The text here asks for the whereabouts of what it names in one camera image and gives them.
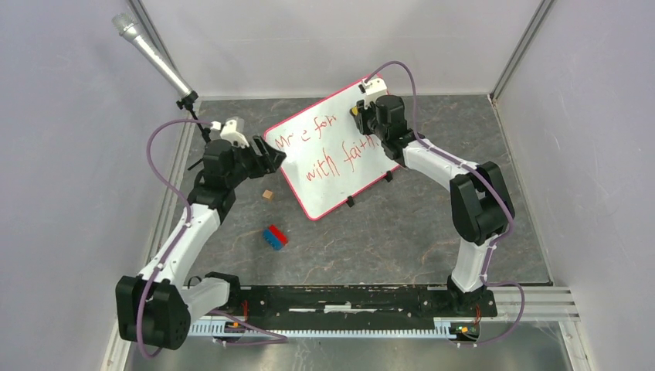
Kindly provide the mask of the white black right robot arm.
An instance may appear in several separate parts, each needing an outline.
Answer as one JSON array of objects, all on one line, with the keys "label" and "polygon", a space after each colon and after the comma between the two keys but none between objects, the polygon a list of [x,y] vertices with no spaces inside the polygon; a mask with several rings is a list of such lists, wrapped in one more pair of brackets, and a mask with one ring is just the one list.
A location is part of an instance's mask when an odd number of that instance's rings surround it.
[{"label": "white black right robot arm", "polygon": [[460,246],[446,282],[446,306],[455,315],[468,314],[486,291],[487,251],[514,221],[514,206],[500,166],[469,162],[436,147],[409,128],[404,100],[396,95],[360,100],[350,114],[361,134],[380,140],[389,159],[424,174],[449,192]]}]

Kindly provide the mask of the pink framed whiteboard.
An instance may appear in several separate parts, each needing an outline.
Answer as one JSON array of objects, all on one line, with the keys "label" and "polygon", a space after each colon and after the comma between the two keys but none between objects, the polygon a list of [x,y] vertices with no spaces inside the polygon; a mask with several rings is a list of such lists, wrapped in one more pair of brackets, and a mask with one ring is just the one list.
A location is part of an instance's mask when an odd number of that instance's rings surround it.
[{"label": "pink framed whiteboard", "polygon": [[281,170],[309,220],[319,220],[399,166],[375,136],[359,133],[350,110],[358,83],[268,128],[263,138],[285,153]]}]

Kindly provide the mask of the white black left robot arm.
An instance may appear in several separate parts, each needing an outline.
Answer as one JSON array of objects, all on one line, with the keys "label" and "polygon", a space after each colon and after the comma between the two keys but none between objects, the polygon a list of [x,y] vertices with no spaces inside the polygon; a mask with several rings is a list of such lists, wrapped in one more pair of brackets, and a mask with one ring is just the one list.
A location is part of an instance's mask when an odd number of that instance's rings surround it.
[{"label": "white black left robot arm", "polygon": [[244,146],[217,139],[205,145],[202,170],[185,197],[181,219],[155,257],[134,277],[123,276],[115,288],[117,324],[123,340],[176,350],[194,322],[219,309],[241,309],[239,278],[207,273],[187,288],[185,279],[208,239],[225,222],[236,201],[236,188],[247,179],[276,172],[286,155],[259,135]]}]

